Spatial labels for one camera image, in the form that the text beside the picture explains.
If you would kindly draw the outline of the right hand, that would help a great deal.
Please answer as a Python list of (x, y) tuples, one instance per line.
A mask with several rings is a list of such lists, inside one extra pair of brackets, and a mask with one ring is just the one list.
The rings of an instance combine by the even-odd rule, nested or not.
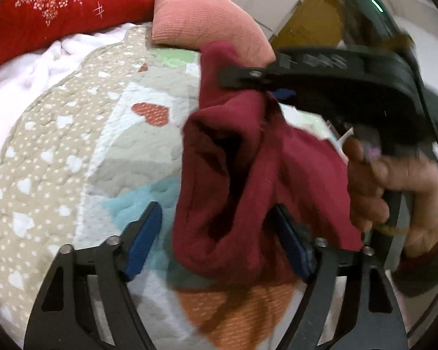
[(404, 253), (417, 258), (438, 243), (438, 165), (423, 154), (413, 157), (378, 156), (367, 160), (362, 143), (349, 137), (343, 144), (348, 158), (350, 221), (361, 232), (385, 224), (391, 208), (385, 196), (412, 197)]

